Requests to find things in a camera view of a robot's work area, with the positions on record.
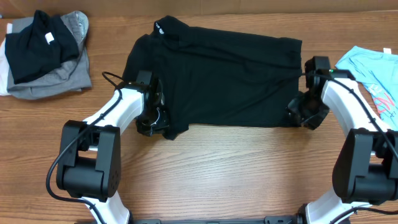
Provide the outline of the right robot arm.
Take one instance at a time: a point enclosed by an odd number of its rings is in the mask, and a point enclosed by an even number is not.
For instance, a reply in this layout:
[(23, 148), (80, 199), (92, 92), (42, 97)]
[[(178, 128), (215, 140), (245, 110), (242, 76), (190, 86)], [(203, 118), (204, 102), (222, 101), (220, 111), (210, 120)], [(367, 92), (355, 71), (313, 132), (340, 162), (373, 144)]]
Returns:
[(287, 106), (298, 126), (318, 128), (329, 112), (335, 115), (345, 142), (332, 172), (332, 187), (297, 214), (266, 218), (265, 223), (349, 223), (359, 211), (397, 215), (379, 205), (397, 200), (397, 131), (370, 108), (348, 70), (333, 69), (328, 57), (305, 62), (307, 92)]

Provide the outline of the black t-shirt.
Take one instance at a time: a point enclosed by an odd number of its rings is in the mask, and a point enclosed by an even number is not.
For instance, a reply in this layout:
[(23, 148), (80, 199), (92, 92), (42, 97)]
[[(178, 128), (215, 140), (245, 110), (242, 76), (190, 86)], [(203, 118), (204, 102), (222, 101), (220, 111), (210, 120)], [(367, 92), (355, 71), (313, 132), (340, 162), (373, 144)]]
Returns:
[(302, 41), (190, 27), (165, 16), (138, 38), (123, 78), (152, 72), (169, 111), (164, 137), (191, 124), (292, 127), (287, 106), (299, 91)]

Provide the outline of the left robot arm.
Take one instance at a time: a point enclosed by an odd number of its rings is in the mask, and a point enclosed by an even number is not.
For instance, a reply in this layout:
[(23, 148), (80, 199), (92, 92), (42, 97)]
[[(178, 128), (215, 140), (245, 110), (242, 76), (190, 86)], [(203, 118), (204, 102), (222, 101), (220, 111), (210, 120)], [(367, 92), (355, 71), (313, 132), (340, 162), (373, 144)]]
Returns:
[(83, 121), (69, 120), (62, 129), (60, 152), (46, 177), (56, 175), (68, 202), (83, 203), (95, 223), (132, 223), (131, 211), (118, 193), (121, 181), (121, 135), (131, 122), (144, 136), (164, 134), (169, 115), (162, 84), (152, 72), (141, 70), (133, 80), (122, 78), (113, 97)]

